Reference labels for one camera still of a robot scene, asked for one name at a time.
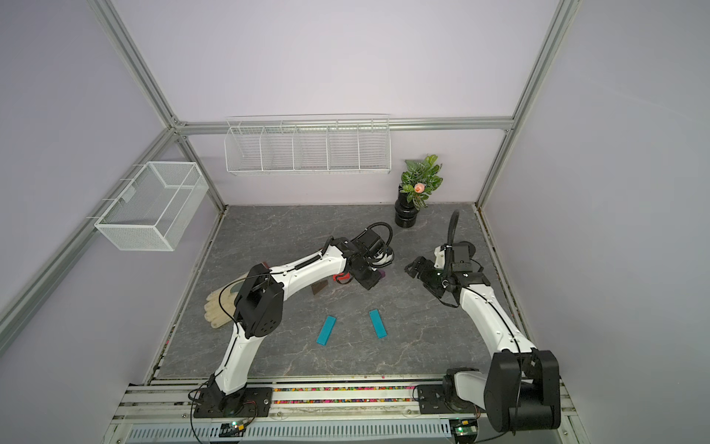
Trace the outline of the dark wooden wedge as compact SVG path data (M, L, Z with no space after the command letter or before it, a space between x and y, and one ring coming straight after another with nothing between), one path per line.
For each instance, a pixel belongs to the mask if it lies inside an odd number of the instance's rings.
M317 295L319 292L325 290L328 286L327 280L320 280L311 285L311 290L313 295Z

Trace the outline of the teal long block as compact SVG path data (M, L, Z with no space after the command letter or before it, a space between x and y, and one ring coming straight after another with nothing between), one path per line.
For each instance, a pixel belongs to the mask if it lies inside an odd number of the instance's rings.
M336 323L337 319L334 316L327 316L316 340L318 345L327 346L327 342L332 335Z
M369 312L369 316L373 325L373 330L375 331L375 335L379 339L386 338L388 336L388 332L386 331L386 327L384 325L383 319L381 317L381 314L379 313L378 310L372 310Z

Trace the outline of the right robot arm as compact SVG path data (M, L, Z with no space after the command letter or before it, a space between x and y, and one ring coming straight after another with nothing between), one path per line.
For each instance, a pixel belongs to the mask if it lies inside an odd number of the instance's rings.
M432 260L422 256L406 273L423 283L440 303L463 310L477 328L490 354L486 372L459 367L447 370L443 401L452 411L481 408L495 431L557 429L562 407L558 359L533 344L499 303L470 242L455 239L460 213L454 211L447 240Z

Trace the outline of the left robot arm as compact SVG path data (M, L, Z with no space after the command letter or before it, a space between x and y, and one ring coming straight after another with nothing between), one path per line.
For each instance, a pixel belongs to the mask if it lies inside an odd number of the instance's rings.
M232 326L229 345L217 370L189 399L220 405L242 397L253 361L264 339L279 327L288 298L340 274L371 290L394 260L393 237L388 223L375 222L351 240L330 237L321 249L284 266L260 263L223 287L214 299Z

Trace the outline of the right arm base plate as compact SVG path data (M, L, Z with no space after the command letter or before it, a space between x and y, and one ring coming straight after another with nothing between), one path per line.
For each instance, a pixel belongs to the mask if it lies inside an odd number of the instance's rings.
M421 384L414 387L412 395L420 414L464 414L476 416L477 406L467 401L454 401L441 384Z

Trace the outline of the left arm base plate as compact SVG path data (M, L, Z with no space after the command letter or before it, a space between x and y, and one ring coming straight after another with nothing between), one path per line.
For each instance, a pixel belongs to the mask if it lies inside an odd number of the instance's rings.
M230 395L223 395L216 387L200 388L192 401L192 415L199 419L266 417L273 394L271 388L250 386Z

